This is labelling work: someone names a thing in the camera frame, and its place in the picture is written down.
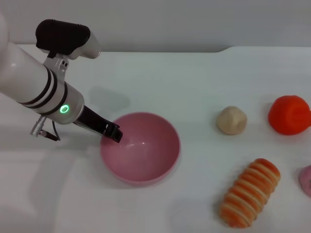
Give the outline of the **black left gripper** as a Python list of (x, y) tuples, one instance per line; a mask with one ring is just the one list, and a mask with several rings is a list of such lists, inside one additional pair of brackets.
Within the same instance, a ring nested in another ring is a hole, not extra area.
[(80, 127), (99, 133), (117, 143), (121, 141), (123, 136), (119, 125), (102, 118), (86, 105), (83, 107), (79, 117), (73, 123)]

